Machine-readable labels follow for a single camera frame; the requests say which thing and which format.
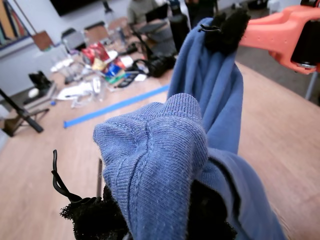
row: monitor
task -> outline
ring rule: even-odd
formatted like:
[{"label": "monitor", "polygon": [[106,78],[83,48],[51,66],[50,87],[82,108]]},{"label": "monitor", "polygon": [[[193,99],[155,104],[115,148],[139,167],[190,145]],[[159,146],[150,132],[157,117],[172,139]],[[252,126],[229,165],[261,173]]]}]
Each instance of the monitor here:
[{"label": "monitor", "polygon": [[50,0],[59,16],[89,5],[97,0]]}]

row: blue fabric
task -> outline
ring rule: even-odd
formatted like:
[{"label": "blue fabric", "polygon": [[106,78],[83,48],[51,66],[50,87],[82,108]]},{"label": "blue fabric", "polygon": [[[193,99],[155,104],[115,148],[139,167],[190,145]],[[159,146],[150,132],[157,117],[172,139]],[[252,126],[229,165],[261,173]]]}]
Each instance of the blue fabric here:
[{"label": "blue fabric", "polygon": [[203,41],[197,28],[185,40],[166,103],[95,127],[103,177],[135,240],[185,239],[195,179],[222,196],[238,240],[284,240],[259,177],[237,156],[243,81],[235,54],[212,54]]},{"label": "blue fabric", "polygon": [[[209,24],[212,18],[200,24]],[[175,63],[168,98],[178,93],[194,96],[200,104],[209,147],[238,152],[243,100],[243,78],[236,53],[212,54],[204,32],[195,27],[186,37]]]}]

